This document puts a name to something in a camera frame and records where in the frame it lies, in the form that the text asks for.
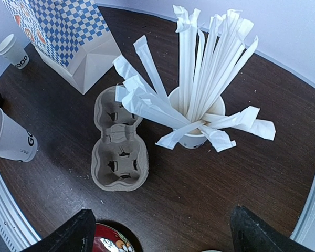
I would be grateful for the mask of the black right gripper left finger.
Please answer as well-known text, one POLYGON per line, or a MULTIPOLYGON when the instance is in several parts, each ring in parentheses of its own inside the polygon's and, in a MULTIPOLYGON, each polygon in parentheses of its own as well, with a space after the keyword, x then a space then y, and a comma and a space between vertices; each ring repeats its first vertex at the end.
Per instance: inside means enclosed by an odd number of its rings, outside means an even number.
POLYGON ((49 236, 24 249, 24 252, 92 251, 95 227, 93 211, 82 209, 49 236))

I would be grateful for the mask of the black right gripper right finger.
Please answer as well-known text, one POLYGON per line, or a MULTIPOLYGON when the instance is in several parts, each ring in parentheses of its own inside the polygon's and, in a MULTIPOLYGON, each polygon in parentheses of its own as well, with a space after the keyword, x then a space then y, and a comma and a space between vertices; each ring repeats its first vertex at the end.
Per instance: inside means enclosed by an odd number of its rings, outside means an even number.
POLYGON ((233 209, 230 229, 234 251, 310 251, 277 232, 244 206, 233 209))

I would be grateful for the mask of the white paper coffee cup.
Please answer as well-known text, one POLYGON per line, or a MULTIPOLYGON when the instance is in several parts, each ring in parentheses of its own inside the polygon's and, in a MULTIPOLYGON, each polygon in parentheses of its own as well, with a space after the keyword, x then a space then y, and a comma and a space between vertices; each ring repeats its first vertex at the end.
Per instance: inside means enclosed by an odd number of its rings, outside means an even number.
POLYGON ((0 158, 29 162, 35 157, 37 149, 36 137, 0 108, 0 158))

